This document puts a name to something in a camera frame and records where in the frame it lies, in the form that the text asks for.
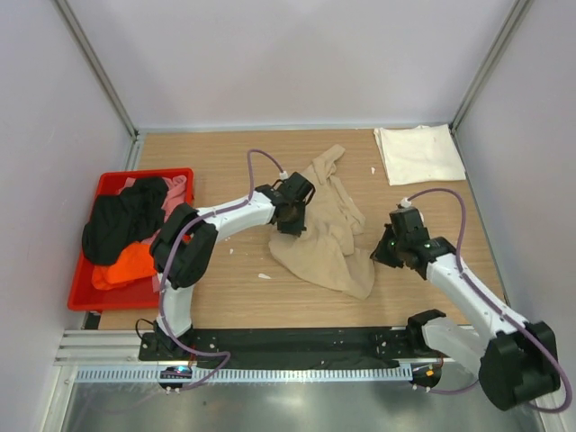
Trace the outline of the beige t shirt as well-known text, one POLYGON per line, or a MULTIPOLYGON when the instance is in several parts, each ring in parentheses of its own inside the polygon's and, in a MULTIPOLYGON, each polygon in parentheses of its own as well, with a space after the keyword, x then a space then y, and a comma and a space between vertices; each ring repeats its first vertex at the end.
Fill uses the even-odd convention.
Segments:
POLYGON ((299 237, 274 231, 268 246, 272 257, 302 280, 363 301, 374 287, 374 262, 368 250, 355 245, 365 216, 336 176, 344 154, 334 145, 303 170, 316 189, 305 210, 306 230, 299 237))

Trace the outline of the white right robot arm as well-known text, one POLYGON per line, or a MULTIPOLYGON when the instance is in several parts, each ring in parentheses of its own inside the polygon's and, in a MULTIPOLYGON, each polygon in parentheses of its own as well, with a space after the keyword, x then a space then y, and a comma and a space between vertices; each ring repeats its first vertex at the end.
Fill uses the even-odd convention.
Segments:
POLYGON ((443 237, 430 237, 417 208, 391 212, 371 258, 415 271, 444 292, 472 325, 466 330, 439 310, 410 317, 405 343, 413 355, 434 350, 452 358, 472 374, 499 410, 560 389, 572 393, 557 359, 552 329, 529 322, 499 299, 467 267, 459 247, 443 237))

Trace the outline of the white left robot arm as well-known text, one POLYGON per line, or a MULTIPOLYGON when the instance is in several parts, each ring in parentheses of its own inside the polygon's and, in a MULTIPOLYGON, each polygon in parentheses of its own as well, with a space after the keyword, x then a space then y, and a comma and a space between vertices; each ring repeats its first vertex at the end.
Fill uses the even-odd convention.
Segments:
POLYGON ((190 351, 193 290, 206 273, 216 244, 265 225, 299 237, 306 230, 306 207, 315 193, 313 183, 294 172, 235 201, 200 209, 184 203, 172 211, 150 247, 160 275, 155 333, 167 357, 179 360, 190 351))

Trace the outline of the folded white t shirt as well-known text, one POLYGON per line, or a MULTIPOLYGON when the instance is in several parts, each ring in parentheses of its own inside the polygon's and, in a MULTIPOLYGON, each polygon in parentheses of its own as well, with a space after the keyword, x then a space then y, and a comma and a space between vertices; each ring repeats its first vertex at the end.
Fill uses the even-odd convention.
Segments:
POLYGON ((391 186, 466 179, 464 164, 447 124, 373 130, 391 186))

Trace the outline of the pink t shirt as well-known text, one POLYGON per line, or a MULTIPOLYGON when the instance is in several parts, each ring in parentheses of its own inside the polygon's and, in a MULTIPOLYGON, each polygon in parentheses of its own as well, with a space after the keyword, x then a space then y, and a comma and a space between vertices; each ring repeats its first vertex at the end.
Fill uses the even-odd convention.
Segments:
POLYGON ((161 223, 185 201, 187 186, 185 175, 130 177, 119 196, 139 218, 161 223))

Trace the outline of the black t shirt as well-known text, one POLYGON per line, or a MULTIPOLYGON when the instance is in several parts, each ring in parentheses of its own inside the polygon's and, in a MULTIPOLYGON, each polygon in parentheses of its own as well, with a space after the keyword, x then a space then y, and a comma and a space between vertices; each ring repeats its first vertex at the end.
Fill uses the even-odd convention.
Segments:
POLYGON ((82 233, 85 258, 111 266, 134 242, 150 238, 163 224, 166 182, 157 176, 137 179, 117 194, 100 194, 82 233))

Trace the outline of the orange t shirt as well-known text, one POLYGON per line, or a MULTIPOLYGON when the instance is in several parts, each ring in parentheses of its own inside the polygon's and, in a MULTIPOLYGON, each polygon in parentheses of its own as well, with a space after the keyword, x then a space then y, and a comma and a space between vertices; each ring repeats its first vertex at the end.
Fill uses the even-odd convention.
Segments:
POLYGON ((100 291, 126 287, 156 274, 149 244, 134 242, 128 245, 113 265, 96 265, 92 273, 92 285, 100 291))

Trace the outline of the red plastic bin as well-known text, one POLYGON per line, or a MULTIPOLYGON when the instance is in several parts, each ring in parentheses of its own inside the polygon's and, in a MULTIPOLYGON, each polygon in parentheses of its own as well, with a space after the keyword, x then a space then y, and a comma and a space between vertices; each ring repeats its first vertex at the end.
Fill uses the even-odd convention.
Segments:
MULTIPOLYGON (((149 176, 175 177, 186 176, 188 186, 184 202, 191 202, 194 198, 194 171, 189 167, 167 168, 156 170, 140 170, 131 172, 111 172, 101 175, 93 199, 100 194, 118 194, 125 182, 131 178, 149 176)), ((151 245, 159 229, 150 237, 140 241, 151 245)), ((89 262, 82 250, 82 237, 80 253, 77 260, 76 271, 70 287, 67 307, 72 311, 111 311, 152 308, 158 301, 157 274, 151 278, 139 280, 135 283, 110 291, 100 291, 92 285, 92 273, 95 265, 89 262)))

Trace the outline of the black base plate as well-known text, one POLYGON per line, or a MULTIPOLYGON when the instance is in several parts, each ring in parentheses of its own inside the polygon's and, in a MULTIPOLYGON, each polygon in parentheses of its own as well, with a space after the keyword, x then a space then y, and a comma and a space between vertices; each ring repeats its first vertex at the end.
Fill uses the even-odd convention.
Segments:
POLYGON ((329 362, 437 357, 437 351, 422 346, 404 327, 197 328, 179 341, 197 351, 227 351, 233 368, 307 369, 329 362))

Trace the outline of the left aluminium frame post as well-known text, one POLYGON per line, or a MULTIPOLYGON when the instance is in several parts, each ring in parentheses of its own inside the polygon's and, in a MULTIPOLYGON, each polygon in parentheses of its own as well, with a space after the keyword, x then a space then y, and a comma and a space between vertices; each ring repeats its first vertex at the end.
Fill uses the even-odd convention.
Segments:
POLYGON ((88 39, 82 24, 78 20, 75 12, 69 4, 69 1, 54 0, 53 4, 58 10, 58 13, 60 14, 64 24, 70 31, 76 45, 80 49, 82 56, 85 59, 85 62, 91 69, 98 85, 101 87, 104 95, 111 104, 112 109, 114 110, 124 129, 128 132, 130 139, 136 140, 139 132, 134 125, 130 115, 128 114, 124 104, 122 103, 116 89, 114 88, 111 79, 106 73, 95 49, 88 39))

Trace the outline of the aluminium frame post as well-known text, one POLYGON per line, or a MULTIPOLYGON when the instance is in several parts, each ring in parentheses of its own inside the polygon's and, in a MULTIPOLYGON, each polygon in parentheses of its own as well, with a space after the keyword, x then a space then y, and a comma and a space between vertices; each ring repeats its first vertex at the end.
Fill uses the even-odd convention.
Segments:
POLYGON ((122 103, 116 89, 114 88, 111 79, 106 73, 95 49, 88 39, 82 24, 78 20, 75 12, 69 4, 69 1, 54 0, 53 4, 58 10, 58 13, 60 14, 64 24, 70 31, 76 45, 80 49, 82 56, 85 59, 85 62, 91 69, 98 85, 101 87, 104 95, 111 104, 112 109, 114 110, 124 129, 128 132, 130 139, 136 140, 139 132, 134 125, 130 115, 128 114, 124 104, 122 103))
POLYGON ((450 123, 450 131, 453 135, 457 133, 457 130, 462 125, 468 112, 472 109, 473 104, 487 84, 496 66, 499 64, 508 45, 511 43, 521 23, 524 21, 532 4, 532 0, 516 0, 513 2, 510 11, 497 32, 494 41, 490 45, 487 54, 484 56, 472 82, 464 94, 463 100, 454 114, 454 118, 450 123))

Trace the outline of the aluminium rail profile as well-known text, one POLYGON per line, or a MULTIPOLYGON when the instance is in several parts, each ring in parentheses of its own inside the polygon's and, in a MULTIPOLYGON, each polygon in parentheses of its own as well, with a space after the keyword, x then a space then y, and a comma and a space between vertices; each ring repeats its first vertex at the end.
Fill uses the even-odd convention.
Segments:
POLYGON ((69 365, 132 365, 138 363, 140 339, 134 330, 66 330, 53 362, 69 365))

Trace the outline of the right aluminium frame post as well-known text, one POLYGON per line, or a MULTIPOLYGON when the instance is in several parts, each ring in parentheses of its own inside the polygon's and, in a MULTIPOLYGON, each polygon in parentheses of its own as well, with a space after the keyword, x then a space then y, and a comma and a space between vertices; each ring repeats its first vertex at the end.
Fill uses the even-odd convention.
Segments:
POLYGON ((457 133, 457 130, 462 125, 468 112, 472 109, 473 104, 487 84, 496 66, 499 64, 508 45, 511 43, 521 23, 524 21, 532 4, 532 0, 516 0, 513 2, 510 11, 497 32, 494 41, 490 45, 487 54, 484 56, 472 82, 464 94, 463 100, 454 114, 454 118, 450 123, 450 131, 453 135, 457 133))

